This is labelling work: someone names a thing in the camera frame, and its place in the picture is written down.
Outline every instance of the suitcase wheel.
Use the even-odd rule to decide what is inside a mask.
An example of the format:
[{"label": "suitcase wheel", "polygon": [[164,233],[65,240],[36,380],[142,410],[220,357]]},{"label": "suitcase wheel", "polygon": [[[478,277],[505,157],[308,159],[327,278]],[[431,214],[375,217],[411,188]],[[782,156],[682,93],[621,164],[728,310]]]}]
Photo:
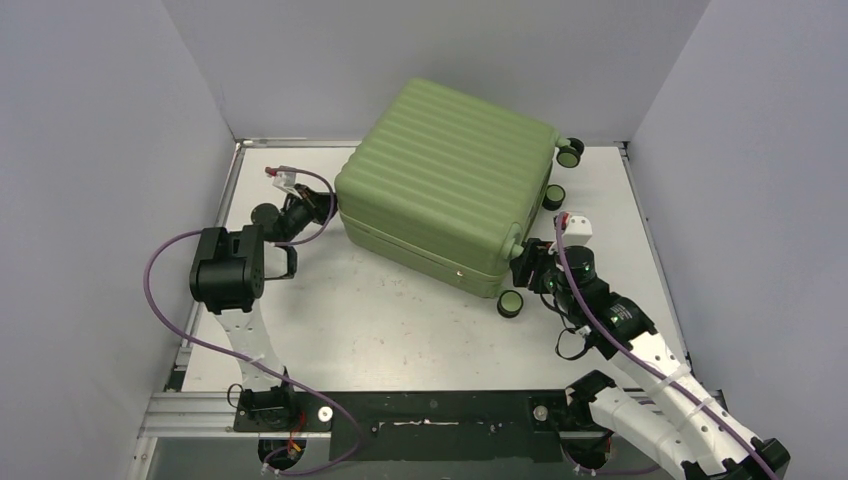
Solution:
[{"label": "suitcase wheel", "polygon": [[542,207],[545,210],[556,211],[565,201],[565,189],[559,185],[548,185],[545,189],[545,198],[542,199]]},{"label": "suitcase wheel", "polygon": [[577,153],[581,156],[583,155],[583,150],[586,150],[586,145],[583,145],[583,142],[577,138],[569,137],[568,144],[571,145],[571,148],[577,150]]},{"label": "suitcase wheel", "polygon": [[498,297],[498,313],[504,318],[513,318],[524,308],[524,298],[515,290],[507,290]]},{"label": "suitcase wheel", "polygon": [[559,147],[557,153],[557,163],[565,168],[574,168],[580,165],[580,152],[571,146]]}]

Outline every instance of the white tabletop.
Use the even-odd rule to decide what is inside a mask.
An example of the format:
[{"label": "white tabletop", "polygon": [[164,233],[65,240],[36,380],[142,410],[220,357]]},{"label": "white tabletop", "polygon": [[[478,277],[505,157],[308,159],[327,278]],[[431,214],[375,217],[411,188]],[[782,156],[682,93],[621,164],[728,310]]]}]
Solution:
[{"label": "white tabletop", "polygon": [[[247,149],[226,227],[239,230],[250,223],[250,212],[260,203],[282,205],[284,194],[271,186],[264,167],[299,167],[332,181],[352,151]],[[298,181],[323,189],[311,178],[298,176]],[[684,358],[618,148],[587,148],[575,169],[554,165],[551,183],[566,189],[564,209],[591,220],[594,236],[587,246],[595,252],[599,276],[638,303],[672,351]],[[540,210],[532,236],[553,240],[552,217],[552,212]],[[558,389],[594,369],[622,387],[635,387],[596,351],[575,362],[558,358],[554,343],[560,320],[526,290],[521,314],[504,319],[494,299],[474,297],[353,245],[338,218],[322,236],[297,249],[297,276],[267,282],[259,303],[271,343],[289,374],[313,388]],[[197,334],[229,347],[208,312],[201,316]],[[577,353],[581,347],[579,338],[563,336],[563,354]],[[192,350],[184,391],[223,391],[233,383],[240,383],[234,359],[199,347]]]}]

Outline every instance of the cable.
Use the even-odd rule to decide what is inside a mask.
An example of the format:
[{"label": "cable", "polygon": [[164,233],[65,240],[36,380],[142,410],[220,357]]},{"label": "cable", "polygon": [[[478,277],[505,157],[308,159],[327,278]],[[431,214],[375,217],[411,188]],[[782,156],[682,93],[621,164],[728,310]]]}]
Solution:
[{"label": "cable", "polygon": [[233,401],[230,399],[230,394],[233,392],[233,387],[239,387],[241,389],[241,393],[244,393],[244,387],[242,387],[240,383],[234,383],[230,385],[230,388],[227,389],[227,403],[229,403],[231,407],[238,410],[238,405],[233,405]]},{"label": "cable", "polygon": [[557,344],[554,345],[554,353],[556,353],[559,358],[561,358],[563,360],[568,360],[569,362],[573,362],[575,360],[580,360],[581,358],[583,358],[583,356],[585,356],[587,353],[589,353],[589,350],[592,349],[592,346],[589,345],[588,342],[586,342],[583,345],[583,350],[580,350],[580,352],[578,352],[577,354],[572,355],[570,357],[563,356],[562,353],[560,353],[560,351],[559,351],[559,342],[562,341],[562,334],[567,332],[567,331],[568,331],[568,329],[564,328],[564,329],[562,329],[561,332],[559,332],[559,336],[557,337]]},{"label": "cable", "polygon": [[321,235],[322,233],[324,233],[324,230],[327,229],[327,225],[330,224],[330,220],[333,219],[333,211],[336,208],[336,194],[333,192],[333,186],[330,185],[330,182],[326,178],[322,177],[321,175],[318,175],[315,172],[310,172],[308,170],[301,170],[299,168],[294,168],[294,167],[286,167],[284,165],[280,165],[277,168],[272,168],[272,167],[266,167],[265,168],[265,173],[267,173],[268,175],[276,175],[277,172],[302,173],[303,175],[307,175],[307,176],[310,176],[312,178],[316,178],[316,179],[320,180],[321,183],[323,183],[324,186],[327,187],[327,192],[330,194],[330,209],[329,209],[330,213],[327,214],[327,220],[324,223],[321,224],[321,228],[319,228],[318,231],[313,233],[311,236],[306,237],[303,240],[295,240],[295,241],[292,241],[292,242],[276,242],[276,243],[274,243],[274,245],[276,245],[278,247],[293,247],[295,245],[303,245],[306,242],[315,240],[316,238],[318,238],[318,235]]},{"label": "cable", "polygon": [[[580,294],[580,289],[577,287],[577,282],[574,280],[574,275],[571,274],[571,269],[568,266],[568,259],[565,256],[565,247],[562,244],[562,215],[562,213],[557,215],[557,218],[554,221],[554,228],[556,229],[557,254],[559,255],[559,261],[562,264],[562,270],[565,274],[565,279],[568,281],[568,286],[571,287],[571,293],[574,295],[575,300],[577,300],[577,303],[580,305],[580,309],[583,310],[584,314],[586,314],[586,317],[589,319],[589,322],[592,324],[592,327],[594,327],[595,330],[600,332],[600,334],[603,335],[603,337],[608,342],[610,342],[610,344],[612,344],[616,348],[616,350],[624,354],[624,356],[629,358],[630,361],[639,365],[651,375],[657,377],[660,380],[665,380],[666,376],[663,375],[662,372],[652,367],[651,365],[648,365],[644,360],[637,357],[633,352],[625,348],[625,346],[622,345],[621,342],[619,342],[618,340],[616,340],[615,337],[612,336],[612,334],[609,332],[609,330],[606,329],[606,327],[604,327],[600,320],[598,320],[595,315],[592,314],[592,310],[589,308],[589,305],[586,303],[586,300],[583,298],[583,295]],[[679,383],[671,382],[669,385],[678,392],[680,392],[681,395],[686,397],[694,405],[701,404],[701,399],[699,399],[697,396],[695,396],[695,394],[684,388]],[[727,422],[725,422],[719,415],[717,415],[711,409],[705,407],[703,411],[708,417],[710,417],[710,419],[712,419],[721,428],[723,428],[725,432],[727,432],[727,434],[730,435],[733,440],[735,440],[736,443],[738,443],[739,446],[741,446],[748,453],[748,455],[750,455],[751,458],[754,459],[754,461],[760,466],[760,468],[763,469],[766,476],[770,480],[780,480],[777,474],[768,466],[763,457],[761,457],[760,454],[757,453],[757,451],[754,450],[754,448],[749,445],[748,442],[746,442],[741,435],[739,435],[739,432],[734,430],[733,427],[728,425]]]},{"label": "cable", "polygon": [[303,412],[300,412],[300,421],[297,422],[297,426],[294,427],[291,432],[289,432],[289,443],[288,443],[288,448],[286,449],[289,454],[291,454],[291,449],[293,447],[297,448],[295,443],[294,443],[294,435],[296,433],[298,433],[303,428],[304,425],[306,425],[306,414],[303,413]]},{"label": "cable", "polygon": [[[275,372],[274,370],[266,367],[264,364],[262,364],[260,362],[254,362],[253,359],[251,359],[247,355],[244,355],[244,354],[238,353],[238,352],[234,352],[232,350],[227,350],[224,347],[220,347],[218,345],[215,345],[215,344],[212,344],[212,343],[209,343],[209,342],[205,342],[205,341],[203,341],[203,340],[201,340],[201,339],[199,339],[199,338],[197,338],[197,337],[195,337],[195,336],[193,336],[189,333],[182,331],[179,327],[177,327],[170,320],[168,320],[168,318],[165,316],[165,314],[162,313],[162,310],[159,309],[159,306],[156,305],[156,302],[153,300],[153,293],[150,290],[150,271],[153,269],[153,264],[156,262],[156,259],[159,258],[159,255],[161,255],[162,252],[164,252],[166,248],[170,247],[171,245],[177,243],[178,241],[180,241],[184,238],[192,237],[194,235],[199,235],[200,232],[201,232],[201,230],[193,230],[191,232],[181,233],[181,234],[177,235],[176,237],[174,237],[174,238],[168,240],[167,242],[163,243],[162,245],[159,246],[159,248],[156,249],[155,252],[153,252],[153,255],[150,257],[150,260],[147,261],[147,265],[144,266],[144,297],[147,299],[147,304],[150,305],[150,309],[153,310],[153,314],[156,315],[156,318],[158,318],[159,321],[162,322],[162,324],[165,325],[165,327],[168,330],[172,331],[174,334],[176,334],[180,338],[183,338],[185,340],[188,340],[191,343],[194,343],[196,345],[200,345],[201,347],[208,348],[208,349],[213,350],[215,352],[223,353],[224,355],[228,355],[230,357],[236,358],[236,359],[241,360],[243,362],[248,362],[248,363],[252,364],[254,367],[258,368],[259,370],[262,370],[263,372],[267,373],[268,375],[271,375],[275,378],[278,378],[283,382],[290,383],[290,384],[294,385],[295,387],[298,387],[301,390],[309,393],[310,395],[313,395],[314,397],[318,398],[322,402],[333,407],[333,409],[335,409],[337,412],[341,413],[345,418],[347,418],[353,424],[354,429],[356,430],[358,436],[357,436],[357,439],[356,439],[356,443],[353,445],[353,447],[350,450],[348,450],[347,452],[343,453],[341,456],[334,458],[333,460],[330,460],[329,462],[327,462],[323,465],[319,465],[317,467],[309,468],[309,469],[306,469],[306,470],[301,470],[299,472],[281,471],[281,472],[279,472],[280,475],[289,476],[289,477],[301,477],[301,476],[305,476],[305,475],[311,475],[313,473],[318,473],[318,472],[324,471],[324,470],[326,470],[330,467],[338,465],[339,463],[347,460],[354,453],[356,453],[357,450],[359,450],[359,447],[362,445],[362,440],[364,438],[364,435],[362,433],[362,429],[359,427],[359,423],[357,423],[356,419],[353,418],[353,415],[349,411],[347,411],[347,409],[345,409],[343,406],[339,405],[338,402],[336,402],[332,398],[324,395],[323,393],[321,393],[321,392],[319,392],[319,391],[317,391],[317,390],[315,390],[311,387],[308,387],[308,386],[298,382],[297,380],[290,378],[287,375],[283,375],[281,373]],[[281,450],[285,450],[285,448],[286,447],[283,447],[282,449],[274,450],[273,452],[268,454],[265,457],[264,463],[268,464],[269,460],[273,459],[274,456],[277,453],[279,453]]]}]

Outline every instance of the green suitcase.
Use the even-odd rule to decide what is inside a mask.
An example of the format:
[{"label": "green suitcase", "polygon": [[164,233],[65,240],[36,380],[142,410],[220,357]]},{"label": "green suitcase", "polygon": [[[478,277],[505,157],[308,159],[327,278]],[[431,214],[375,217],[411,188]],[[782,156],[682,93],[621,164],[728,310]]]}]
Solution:
[{"label": "green suitcase", "polygon": [[554,151],[573,142],[538,120],[413,79],[336,177],[345,231],[379,255],[496,296],[522,252]]}]

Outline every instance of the gray wall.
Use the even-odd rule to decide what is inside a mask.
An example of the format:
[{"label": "gray wall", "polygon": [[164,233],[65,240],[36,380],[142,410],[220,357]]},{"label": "gray wall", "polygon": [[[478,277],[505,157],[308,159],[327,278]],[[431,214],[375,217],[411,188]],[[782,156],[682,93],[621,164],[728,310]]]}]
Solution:
[{"label": "gray wall", "polygon": [[164,0],[236,137],[360,138],[412,76],[629,139],[707,0]]},{"label": "gray wall", "polygon": [[120,478],[176,352],[142,268],[213,221],[232,137],[159,0],[3,1],[0,66],[0,472]]},{"label": "gray wall", "polygon": [[713,1],[630,147],[696,372],[845,478],[848,4]]}]

